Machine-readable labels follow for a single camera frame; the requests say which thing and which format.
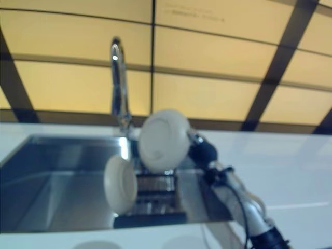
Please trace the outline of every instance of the white round pad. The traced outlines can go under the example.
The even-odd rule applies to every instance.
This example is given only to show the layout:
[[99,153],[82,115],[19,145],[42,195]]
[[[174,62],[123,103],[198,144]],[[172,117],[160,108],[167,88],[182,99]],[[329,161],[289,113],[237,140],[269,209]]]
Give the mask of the white round pad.
[[190,140],[189,121],[173,109],[152,114],[143,124],[139,137],[140,159],[153,173],[177,167],[186,157]]
[[120,155],[112,156],[104,172],[104,189],[110,208],[118,215],[129,211],[137,197],[134,168]]

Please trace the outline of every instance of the white countertop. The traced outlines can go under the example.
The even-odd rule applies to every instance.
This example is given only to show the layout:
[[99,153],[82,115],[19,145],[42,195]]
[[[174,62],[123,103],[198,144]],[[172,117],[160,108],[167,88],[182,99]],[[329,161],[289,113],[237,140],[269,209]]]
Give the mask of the white countertop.
[[[220,161],[232,164],[247,188],[263,199],[269,216],[284,237],[291,240],[293,248],[332,246],[332,136],[201,132],[217,147]],[[0,161],[30,134],[36,133],[107,136],[118,134],[118,129],[0,123]],[[243,237],[241,228],[233,223],[232,227]],[[220,248],[216,242],[220,238],[214,238],[201,224],[93,232],[1,234],[0,247],[207,248],[204,236],[210,248]]]

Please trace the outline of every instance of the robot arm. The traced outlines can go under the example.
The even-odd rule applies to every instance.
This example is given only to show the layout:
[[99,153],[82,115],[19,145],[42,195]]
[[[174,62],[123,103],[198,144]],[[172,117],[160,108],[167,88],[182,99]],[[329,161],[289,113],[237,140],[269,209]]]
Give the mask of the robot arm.
[[193,144],[189,155],[204,170],[206,182],[233,219],[245,228],[253,248],[290,249],[288,241],[283,239],[272,219],[266,216],[263,202],[245,189],[232,167],[225,168],[217,161],[214,146],[193,130],[188,135]]

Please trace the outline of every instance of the sink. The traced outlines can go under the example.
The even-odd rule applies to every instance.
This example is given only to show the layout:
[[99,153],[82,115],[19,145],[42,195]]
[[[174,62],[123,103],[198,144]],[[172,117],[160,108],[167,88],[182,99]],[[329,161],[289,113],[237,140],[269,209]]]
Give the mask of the sink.
[[[153,175],[125,137],[32,135],[0,169],[0,232],[58,232],[230,220],[186,158],[174,171]],[[103,173],[112,155],[131,158],[139,194],[118,216],[109,208]]]

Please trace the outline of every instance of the chrome faucet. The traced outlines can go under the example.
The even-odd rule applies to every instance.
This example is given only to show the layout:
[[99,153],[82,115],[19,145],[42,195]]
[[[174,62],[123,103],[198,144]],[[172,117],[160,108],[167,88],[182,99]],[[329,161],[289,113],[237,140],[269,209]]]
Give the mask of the chrome faucet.
[[128,137],[132,127],[132,117],[128,106],[125,54],[118,37],[113,39],[110,47],[110,66],[113,78],[111,115],[117,117],[120,131]]

